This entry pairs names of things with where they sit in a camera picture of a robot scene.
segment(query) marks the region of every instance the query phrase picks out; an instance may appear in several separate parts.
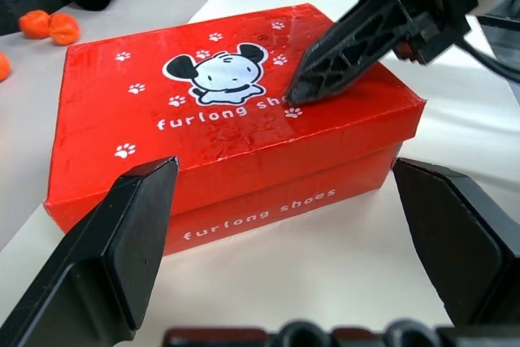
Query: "cartoon dog logo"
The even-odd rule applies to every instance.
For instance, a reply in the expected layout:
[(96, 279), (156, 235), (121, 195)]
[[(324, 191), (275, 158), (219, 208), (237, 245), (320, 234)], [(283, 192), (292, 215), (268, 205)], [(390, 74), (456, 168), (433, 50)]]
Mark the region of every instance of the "cartoon dog logo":
[(268, 56), (261, 46), (246, 42), (237, 46), (236, 53), (219, 52), (200, 63), (181, 54), (164, 64), (162, 73), (168, 79), (189, 81), (189, 94), (199, 105), (242, 105), (266, 93), (257, 82)]

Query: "white paw print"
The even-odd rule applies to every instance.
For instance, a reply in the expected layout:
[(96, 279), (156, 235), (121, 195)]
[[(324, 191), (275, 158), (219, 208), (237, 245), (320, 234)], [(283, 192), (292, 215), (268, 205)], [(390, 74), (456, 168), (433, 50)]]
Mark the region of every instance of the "white paw print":
[(200, 59), (207, 59), (208, 57), (210, 57), (210, 51), (209, 50), (198, 50), (197, 53), (195, 54), (195, 57), (198, 57)]
[(274, 30), (281, 30), (282, 28), (285, 27), (285, 24), (283, 22), (273, 22), (271, 24), (271, 27), (274, 29)]
[(210, 41), (220, 41), (224, 38), (224, 36), (222, 35), (222, 33), (211, 33), (210, 34)]
[(175, 95), (173, 98), (170, 98), (168, 105), (179, 107), (180, 105), (184, 105), (186, 103), (186, 98), (181, 97), (180, 95)]
[(130, 154), (134, 154), (136, 152), (136, 146), (126, 143), (124, 145), (120, 145), (115, 149), (114, 156), (118, 158), (127, 158)]
[(130, 52), (121, 52), (115, 56), (115, 59), (118, 61), (124, 61), (124, 60), (130, 59), (130, 56), (131, 56)]
[(130, 87), (128, 87), (128, 92), (137, 95), (138, 93), (144, 91), (146, 89), (145, 87), (146, 87), (145, 85), (135, 83), (134, 85), (131, 85)]
[(273, 64), (275, 64), (275, 65), (284, 65), (286, 62), (287, 62), (287, 57), (285, 57), (283, 54), (273, 58)]
[(299, 115), (302, 115), (303, 114), (303, 111), (301, 111), (301, 109), (298, 109), (298, 108), (294, 108), (294, 107), (291, 107), (290, 109), (286, 110), (285, 111), (285, 116), (287, 118), (298, 118)]

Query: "orange ball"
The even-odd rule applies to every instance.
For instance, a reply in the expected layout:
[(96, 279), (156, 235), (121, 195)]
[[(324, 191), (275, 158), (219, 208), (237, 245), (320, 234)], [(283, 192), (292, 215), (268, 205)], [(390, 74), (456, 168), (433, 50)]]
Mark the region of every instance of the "orange ball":
[(18, 19), (19, 29), (27, 38), (41, 40), (47, 38), (49, 30), (50, 16), (45, 11), (30, 11)]
[(58, 45), (70, 45), (80, 38), (81, 29), (73, 16), (54, 14), (50, 17), (50, 37)]
[(5, 80), (11, 73), (11, 65), (7, 56), (0, 52), (0, 81)]

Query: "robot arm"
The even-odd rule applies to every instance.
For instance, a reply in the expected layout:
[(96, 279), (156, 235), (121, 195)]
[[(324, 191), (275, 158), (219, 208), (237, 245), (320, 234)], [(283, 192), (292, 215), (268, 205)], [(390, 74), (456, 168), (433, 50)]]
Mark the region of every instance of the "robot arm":
[(428, 64), (457, 45), (495, 73), (520, 81), (520, 72), (485, 57), (464, 41), (466, 16), (502, 0), (360, 0), (304, 54), (287, 102), (299, 105), (343, 92), (393, 50), (401, 60)]

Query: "white table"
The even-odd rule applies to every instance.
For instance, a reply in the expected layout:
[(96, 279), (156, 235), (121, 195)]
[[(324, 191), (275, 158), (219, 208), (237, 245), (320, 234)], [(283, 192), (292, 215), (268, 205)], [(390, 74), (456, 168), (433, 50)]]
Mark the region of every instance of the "white table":
[[(193, 20), (300, 2), (336, 19), (356, 0), (210, 0)], [(489, 51), (471, 23), (470, 41)], [(384, 63), (429, 99), (418, 135), (401, 155), (471, 174), (520, 217), (520, 111), (507, 83), (455, 49), (428, 68), (392, 56)], [(60, 237), (39, 208), (0, 253), (0, 269), (11, 273), (0, 280), (0, 322)], [(173, 325), (275, 330), (306, 318), (324, 327), (380, 329), (402, 316), (449, 321), (414, 252), (390, 175), (380, 191), (165, 258), (132, 345), (159, 345)]]
[[(207, 0), (114, 0), (103, 12), (64, 7), (96, 41), (185, 24)], [(0, 250), (46, 196), (66, 48), (0, 37), (13, 74), (0, 83)]]

